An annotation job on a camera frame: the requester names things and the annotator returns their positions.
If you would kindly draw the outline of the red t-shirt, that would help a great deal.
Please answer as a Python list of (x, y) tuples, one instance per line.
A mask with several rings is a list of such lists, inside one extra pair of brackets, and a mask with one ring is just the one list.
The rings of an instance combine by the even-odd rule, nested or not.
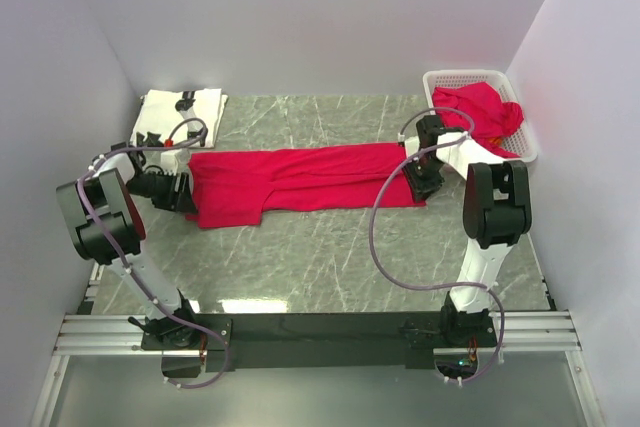
[(197, 212), (186, 219), (218, 229), (256, 226), (274, 210), (370, 208), (405, 158), (395, 143), (195, 154), (189, 168)]

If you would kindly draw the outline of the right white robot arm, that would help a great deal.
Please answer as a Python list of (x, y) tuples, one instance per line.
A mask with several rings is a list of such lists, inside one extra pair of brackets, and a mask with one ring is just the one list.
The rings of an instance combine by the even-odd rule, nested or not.
[(532, 223), (527, 166), (506, 160), (473, 140), (463, 128), (446, 127), (436, 114), (416, 123), (417, 135), (398, 134), (410, 156), (432, 150), (403, 167), (415, 201), (425, 201), (444, 183), (450, 167), (465, 180), (462, 223), (468, 237), (458, 285), (448, 290), (441, 309), (439, 334), (452, 346), (480, 338), (490, 328), (490, 295), (501, 266)]

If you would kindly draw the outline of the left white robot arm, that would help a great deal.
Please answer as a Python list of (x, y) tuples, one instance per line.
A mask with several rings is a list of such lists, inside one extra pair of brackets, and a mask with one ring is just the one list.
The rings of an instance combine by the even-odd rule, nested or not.
[(125, 142), (95, 157), (79, 179), (56, 188), (79, 256), (115, 273), (143, 306), (145, 318), (129, 322), (160, 347), (193, 348), (202, 340), (200, 325), (189, 301), (145, 252), (146, 230), (135, 196), (160, 210), (197, 212), (187, 169), (148, 169), (144, 150)]

